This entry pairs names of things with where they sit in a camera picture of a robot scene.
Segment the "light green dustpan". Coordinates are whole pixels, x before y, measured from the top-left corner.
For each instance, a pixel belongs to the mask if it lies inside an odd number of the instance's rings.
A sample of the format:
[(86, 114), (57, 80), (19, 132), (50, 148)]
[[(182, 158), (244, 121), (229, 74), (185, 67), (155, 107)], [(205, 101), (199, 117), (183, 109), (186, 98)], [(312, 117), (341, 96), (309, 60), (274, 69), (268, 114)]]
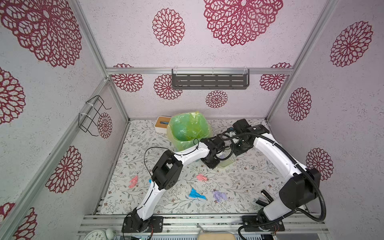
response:
[(220, 163), (218, 165), (219, 168), (225, 168), (233, 163), (236, 162), (236, 156), (234, 154), (232, 154), (228, 159), (224, 160), (224, 159), (219, 159), (220, 160)]

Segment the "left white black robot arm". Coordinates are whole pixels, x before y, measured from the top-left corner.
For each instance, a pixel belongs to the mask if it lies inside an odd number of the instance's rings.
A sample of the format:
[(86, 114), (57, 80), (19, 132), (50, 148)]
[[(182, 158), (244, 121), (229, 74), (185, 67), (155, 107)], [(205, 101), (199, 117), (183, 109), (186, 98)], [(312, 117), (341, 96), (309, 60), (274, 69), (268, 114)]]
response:
[(204, 138), (181, 152), (166, 150), (152, 169), (151, 184), (144, 200), (132, 210), (131, 217), (141, 224), (150, 219), (160, 198), (178, 181), (184, 167), (201, 160), (208, 168), (216, 168), (221, 160), (218, 154), (225, 150), (219, 137)]

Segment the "green bin with bag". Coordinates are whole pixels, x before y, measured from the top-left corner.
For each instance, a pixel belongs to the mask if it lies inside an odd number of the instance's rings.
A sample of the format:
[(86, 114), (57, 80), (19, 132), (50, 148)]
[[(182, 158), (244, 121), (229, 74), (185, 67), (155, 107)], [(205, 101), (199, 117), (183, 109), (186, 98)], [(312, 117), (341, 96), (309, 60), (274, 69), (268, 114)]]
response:
[(189, 112), (171, 117), (167, 136), (176, 150), (183, 151), (197, 144), (197, 140), (213, 136), (213, 130), (200, 112)]

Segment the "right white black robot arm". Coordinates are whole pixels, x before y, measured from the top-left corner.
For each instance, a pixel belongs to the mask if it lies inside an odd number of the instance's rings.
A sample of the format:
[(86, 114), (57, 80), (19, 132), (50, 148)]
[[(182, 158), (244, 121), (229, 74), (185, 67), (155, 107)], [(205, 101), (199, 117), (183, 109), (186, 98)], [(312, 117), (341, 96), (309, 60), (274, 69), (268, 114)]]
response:
[[(270, 224), (301, 212), (316, 222), (326, 218), (325, 199), (320, 191), (321, 173), (309, 169), (292, 157), (263, 125), (251, 126), (245, 119), (236, 121), (230, 129), (235, 143), (235, 154), (238, 156), (252, 148), (261, 151), (284, 177), (285, 184), (279, 191), (279, 196), (259, 211), (260, 222)], [(302, 206), (318, 199), (321, 213), (315, 217)]]

